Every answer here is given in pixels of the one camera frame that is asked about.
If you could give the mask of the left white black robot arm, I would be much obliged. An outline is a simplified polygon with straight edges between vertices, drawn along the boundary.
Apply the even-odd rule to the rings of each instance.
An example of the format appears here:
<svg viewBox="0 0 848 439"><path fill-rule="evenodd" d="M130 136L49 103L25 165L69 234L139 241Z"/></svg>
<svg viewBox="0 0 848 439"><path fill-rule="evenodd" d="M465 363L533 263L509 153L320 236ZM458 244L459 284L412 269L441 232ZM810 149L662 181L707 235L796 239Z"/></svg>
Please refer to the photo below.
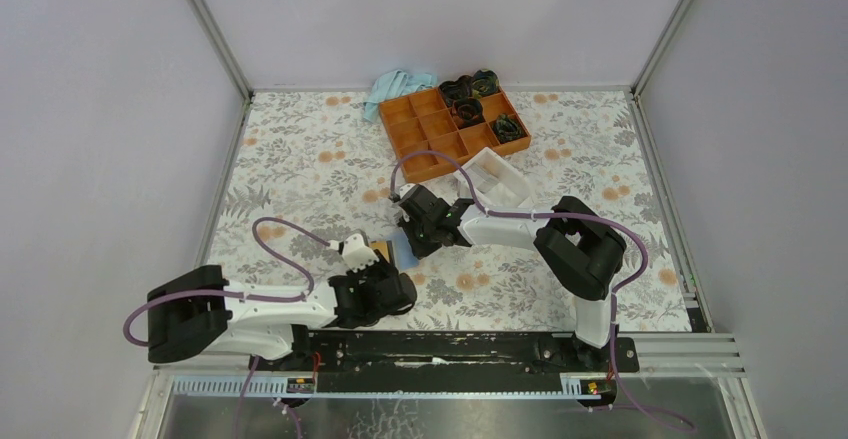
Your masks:
<svg viewBox="0 0 848 439"><path fill-rule="evenodd" d="M153 364L202 353L247 354L296 370L309 360L302 329L355 329L402 315L417 300L413 281L393 265L320 280L312 287L230 281L206 265L151 290L142 309Z"/></svg>

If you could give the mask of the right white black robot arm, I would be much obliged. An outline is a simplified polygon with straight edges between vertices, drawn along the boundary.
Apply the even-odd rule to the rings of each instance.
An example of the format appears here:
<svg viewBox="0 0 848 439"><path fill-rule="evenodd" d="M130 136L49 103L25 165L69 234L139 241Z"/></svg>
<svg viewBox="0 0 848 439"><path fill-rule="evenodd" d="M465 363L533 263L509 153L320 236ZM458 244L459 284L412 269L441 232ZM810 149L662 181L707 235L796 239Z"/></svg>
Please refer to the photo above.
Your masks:
<svg viewBox="0 0 848 439"><path fill-rule="evenodd" d="M498 245L535 251L576 298L575 361L597 371L613 357L610 290L623 264L626 243L607 222L573 196L551 211L493 211L470 198L452 204L421 184L390 195L402 213L398 225L418 259L442 247Z"/></svg>

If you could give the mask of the beige card holder wallet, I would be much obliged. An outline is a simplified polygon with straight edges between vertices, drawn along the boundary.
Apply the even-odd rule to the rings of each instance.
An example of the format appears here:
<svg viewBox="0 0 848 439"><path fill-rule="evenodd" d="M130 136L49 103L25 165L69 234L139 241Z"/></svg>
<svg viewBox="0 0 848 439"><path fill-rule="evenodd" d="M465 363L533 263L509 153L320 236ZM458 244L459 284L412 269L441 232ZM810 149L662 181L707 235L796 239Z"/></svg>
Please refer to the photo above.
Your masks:
<svg viewBox="0 0 848 439"><path fill-rule="evenodd" d="M419 265L419 259L415 257L407 238L401 234L400 236L384 238L378 240L391 240L395 253L395 267L401 271L408 271L416 268Z"/></svg>

